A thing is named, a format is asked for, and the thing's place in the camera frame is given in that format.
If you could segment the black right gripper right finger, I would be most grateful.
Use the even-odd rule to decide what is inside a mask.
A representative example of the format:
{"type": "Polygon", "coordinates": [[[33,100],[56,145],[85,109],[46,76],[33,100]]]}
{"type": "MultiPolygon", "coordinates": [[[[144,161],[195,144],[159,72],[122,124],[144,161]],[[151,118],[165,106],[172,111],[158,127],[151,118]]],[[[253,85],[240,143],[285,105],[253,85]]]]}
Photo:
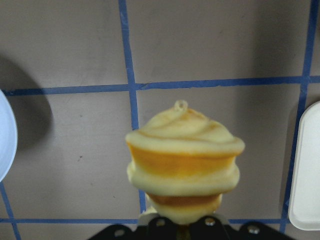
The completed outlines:
{"type": "Polygon", "coordinates": [[[207,214],[188,226],[187,240],[293,240],[268,222],[246,220],[238,228],[221,214],[207,214]]]}

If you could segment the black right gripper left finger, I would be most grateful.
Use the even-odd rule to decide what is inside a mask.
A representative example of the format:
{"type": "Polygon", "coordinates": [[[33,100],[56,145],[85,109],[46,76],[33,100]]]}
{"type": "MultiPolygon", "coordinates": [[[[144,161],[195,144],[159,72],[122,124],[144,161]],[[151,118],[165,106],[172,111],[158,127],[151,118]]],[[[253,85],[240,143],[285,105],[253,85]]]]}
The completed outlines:
{"type": "Polygon", "coordinates": [[[155,217],[135,230],[122,224],[109,225],[89,240],[176,240],[177,233],[177,224],[166,217],[155,217]]]}

